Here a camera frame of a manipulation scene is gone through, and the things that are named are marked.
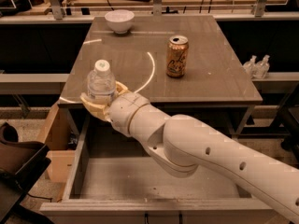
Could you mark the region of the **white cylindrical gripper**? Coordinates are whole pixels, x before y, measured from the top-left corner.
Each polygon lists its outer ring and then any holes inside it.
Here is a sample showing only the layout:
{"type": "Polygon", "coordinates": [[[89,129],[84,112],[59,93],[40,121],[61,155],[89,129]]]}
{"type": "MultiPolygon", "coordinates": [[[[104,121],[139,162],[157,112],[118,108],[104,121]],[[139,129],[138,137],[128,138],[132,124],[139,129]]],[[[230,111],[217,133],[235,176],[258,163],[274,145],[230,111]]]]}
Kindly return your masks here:
{"type": "Polygon", "coordinates": [[[89,113],[102,121],[111,121],[112,127],[130,137],[129,127],[135,113],[150,101],[142,95],[129,92],[128,88],[121,82],[116,82],[116,98],[108,111],[107,105],[98,104],[85,92],[80,95],[80,100],[89,113]]]}

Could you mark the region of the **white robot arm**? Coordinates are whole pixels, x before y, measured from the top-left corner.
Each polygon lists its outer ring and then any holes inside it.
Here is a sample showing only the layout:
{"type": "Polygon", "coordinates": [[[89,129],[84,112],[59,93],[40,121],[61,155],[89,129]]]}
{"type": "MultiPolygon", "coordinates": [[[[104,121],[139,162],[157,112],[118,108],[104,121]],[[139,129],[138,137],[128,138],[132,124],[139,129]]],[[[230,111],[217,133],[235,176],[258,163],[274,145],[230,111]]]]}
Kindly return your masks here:
{"type": "Polygon", "coordinates": [[[88,112],[137,140],[170,175],[188,177],[198,166],[226,176],[294,224],[299,224],[299,170],[243,146],[203,121],[169,116],[118,82],[116,92],[80,99],[88,112]]]}

